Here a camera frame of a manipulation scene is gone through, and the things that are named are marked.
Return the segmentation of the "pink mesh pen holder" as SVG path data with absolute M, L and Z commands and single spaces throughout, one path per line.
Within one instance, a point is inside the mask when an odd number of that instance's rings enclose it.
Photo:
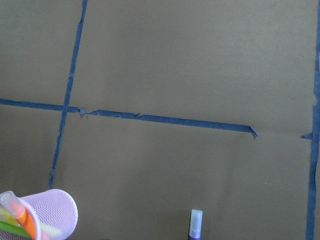
M 32 215 L 36 225 L 36 240 L 66 240 L 75 230 L 78 222 L 78 209 L 74 199 L 65 191 L 50 189 L 45 192 L 18 197 Z M 60 229 L 62 236 L 49 237 L 40 227 L 44 223 Z M 32 240 L 0 230 L 2 240 Z

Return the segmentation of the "purple highlighter pen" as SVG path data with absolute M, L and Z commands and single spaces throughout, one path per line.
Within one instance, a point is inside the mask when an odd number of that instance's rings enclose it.
M 189 240 L 200 240 L 202 231 L 203 211 L 199 209 L 192 209 L 189 222 Z

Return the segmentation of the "green highlighter pen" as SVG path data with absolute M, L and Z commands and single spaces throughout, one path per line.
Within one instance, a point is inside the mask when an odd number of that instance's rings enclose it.
M 0 222 L 0 230 L 10 234 L 18 235 L 20 237 L 30 238 L 30 236 L 23 228 L 5 222 Z

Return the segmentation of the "orange highlighter pen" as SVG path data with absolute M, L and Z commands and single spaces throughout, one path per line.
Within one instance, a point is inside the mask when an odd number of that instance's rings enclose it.
M 32 215 L 12 191 L 6 191 L 0 194 L 0 204 L 33 240 L 37 239 L 37 227 Z

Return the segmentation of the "yellow highlighter pen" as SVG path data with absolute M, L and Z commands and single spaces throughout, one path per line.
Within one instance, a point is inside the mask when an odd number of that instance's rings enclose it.
M 16 227 L 23 228 L 11 215 L 4 209 L 0 207 L 0 222 L 4 222 Z M 49 226 L 45 223 L 40 222 L 40 228 L 44 232 L 44 235 L 50 238 L 58 238 L 62 236 L 62 231 L 56 227 Z

